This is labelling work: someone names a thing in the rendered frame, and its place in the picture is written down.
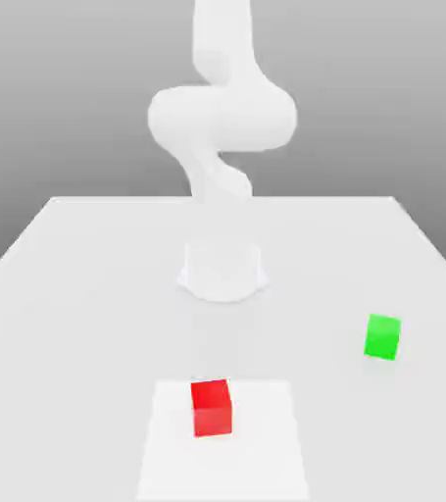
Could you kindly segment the small red cube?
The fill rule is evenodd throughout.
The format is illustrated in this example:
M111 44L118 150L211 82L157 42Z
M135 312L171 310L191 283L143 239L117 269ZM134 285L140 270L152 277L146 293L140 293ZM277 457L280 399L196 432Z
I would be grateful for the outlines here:
M190 383L195 437L232 433L232 402L226 379Z

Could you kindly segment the small green cube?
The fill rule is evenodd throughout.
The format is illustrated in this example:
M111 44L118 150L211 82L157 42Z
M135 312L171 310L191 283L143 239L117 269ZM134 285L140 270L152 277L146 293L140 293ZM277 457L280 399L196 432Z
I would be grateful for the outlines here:
M370 314L364 354L394 361L399 346L401 321L397 318Z

